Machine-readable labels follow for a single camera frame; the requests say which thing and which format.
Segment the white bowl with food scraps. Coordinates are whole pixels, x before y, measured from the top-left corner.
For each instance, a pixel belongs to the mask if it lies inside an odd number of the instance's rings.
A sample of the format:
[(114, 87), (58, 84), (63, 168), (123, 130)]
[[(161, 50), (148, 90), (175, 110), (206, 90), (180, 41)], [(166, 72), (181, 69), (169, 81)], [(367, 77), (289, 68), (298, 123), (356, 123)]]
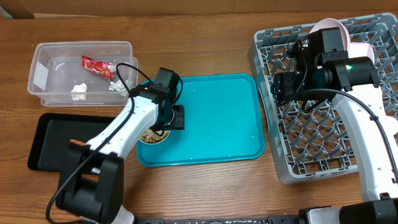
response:
[(157, 144), (165, 140), (170, 131), (156, 131), (153, 132), (151, 129), (148, 129), (144, 132), (144, 134), (140, 137), (140, 141), (146, 144)]

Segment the foil ball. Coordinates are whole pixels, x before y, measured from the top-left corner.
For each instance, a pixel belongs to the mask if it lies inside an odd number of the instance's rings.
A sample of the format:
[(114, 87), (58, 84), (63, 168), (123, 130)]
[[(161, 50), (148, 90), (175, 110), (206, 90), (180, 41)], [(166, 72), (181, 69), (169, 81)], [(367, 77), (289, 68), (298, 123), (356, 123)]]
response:
[(121, 96), (128, 96), (128, 92), (123, 85), (121, 80), (118, 80), (117, 82), (110, 82), (109, 91), (116, 91), (118, 92)]

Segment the white round plate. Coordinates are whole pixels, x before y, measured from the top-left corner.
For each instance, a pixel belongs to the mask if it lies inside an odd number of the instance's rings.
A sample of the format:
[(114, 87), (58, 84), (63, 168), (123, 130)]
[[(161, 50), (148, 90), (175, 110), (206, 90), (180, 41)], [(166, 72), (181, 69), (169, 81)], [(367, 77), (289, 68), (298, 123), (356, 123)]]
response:
[(348, 32), (347, 28), (340, 21), (338, 21), (336, 19), (326, 18), (326, 19), (323, 19), (323, 20), (317, 22), (311, 29), (310, 34), (315, 31), (318, 31), (320, 29), (334, 28), (334, 27), (339, 28), (339, 30), (341, 32), (341, 36), (342, 36), (344, 49), (349, 50), (349, 45), (351, 43), (350, 38), (349, 38), (349, 32)]

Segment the pink bowl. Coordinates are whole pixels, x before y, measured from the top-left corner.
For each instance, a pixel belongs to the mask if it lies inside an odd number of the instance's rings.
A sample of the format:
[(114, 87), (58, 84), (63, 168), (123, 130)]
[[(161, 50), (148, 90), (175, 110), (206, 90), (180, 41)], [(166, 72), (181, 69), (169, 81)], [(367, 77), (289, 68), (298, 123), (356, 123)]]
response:
[(367, 42), (351, 42), (348, 48), (349, 58), (365, 57), (367, 56), (375, 62), (375, 56), (372, 46)]

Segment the red snack wrapper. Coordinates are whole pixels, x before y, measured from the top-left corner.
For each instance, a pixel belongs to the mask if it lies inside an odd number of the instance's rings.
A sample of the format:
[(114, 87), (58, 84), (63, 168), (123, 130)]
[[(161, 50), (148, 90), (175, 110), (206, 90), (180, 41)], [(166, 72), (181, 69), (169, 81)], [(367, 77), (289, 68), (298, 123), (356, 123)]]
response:
[(94, 60), (84, 55), (81, 56), (81, 66), (110, 81), (113, 81), (114, 72), (116, 71), (115, 64)]

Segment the white napkin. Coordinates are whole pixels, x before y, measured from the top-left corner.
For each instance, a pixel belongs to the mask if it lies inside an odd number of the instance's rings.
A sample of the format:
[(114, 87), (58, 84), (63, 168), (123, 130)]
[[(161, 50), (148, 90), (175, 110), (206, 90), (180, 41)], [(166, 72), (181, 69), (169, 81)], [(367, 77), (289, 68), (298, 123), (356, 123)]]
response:
[(87, 85), (82, 83), (75, 85), (71, 91), (71, 98), (73, 101), (85, 101), (86, 100)]

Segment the orange carrot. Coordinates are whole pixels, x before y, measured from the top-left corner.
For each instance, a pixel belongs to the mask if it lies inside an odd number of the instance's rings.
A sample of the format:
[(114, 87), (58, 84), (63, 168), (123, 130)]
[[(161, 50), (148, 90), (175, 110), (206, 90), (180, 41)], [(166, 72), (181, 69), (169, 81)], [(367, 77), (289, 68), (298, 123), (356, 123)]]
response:
[(72, 144), (74, 144), (74, 145), (77, 145), (77, 146), (85, 146), (85, 145), (86, 145), (85, 142), (80, 141), (80, 140), (76, 140), (76, 139), (71, 139), (70, 142), (71, 142)]

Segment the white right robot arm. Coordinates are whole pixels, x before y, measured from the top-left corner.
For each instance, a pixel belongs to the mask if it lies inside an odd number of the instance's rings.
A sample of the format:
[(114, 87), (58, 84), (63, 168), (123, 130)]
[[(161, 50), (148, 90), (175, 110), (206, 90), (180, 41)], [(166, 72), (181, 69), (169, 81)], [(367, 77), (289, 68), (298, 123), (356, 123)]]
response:
[(340, 208), (300, 211), (303, 223), (397, 222), (397, 120), (386, 114), (381, 79), (367, 43), (353, 43), (339, 27), (318, 29), (288, 51), (291, 72), (274, 76), (278, 106), (330, 100), (353, 150), (361, 181), (362, 202)]

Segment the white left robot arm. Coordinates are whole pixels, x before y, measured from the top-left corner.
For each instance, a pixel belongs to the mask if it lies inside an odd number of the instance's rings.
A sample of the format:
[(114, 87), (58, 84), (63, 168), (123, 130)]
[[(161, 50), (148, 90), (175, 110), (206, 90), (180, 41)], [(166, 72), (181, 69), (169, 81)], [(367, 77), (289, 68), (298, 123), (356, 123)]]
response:
[(53, 206), (78, 216), (77, 223), (137, 223), (123, 207), (124, 161), (148, 129), (156, 134), (183, 130), (184, 107), (177, 101), (182, 78), (160, 68), (154, 80), (127, 91), (119, 115), (88, 142), (71, 142), (60, 168), (57, 191), (45, 211), (49, 223)]

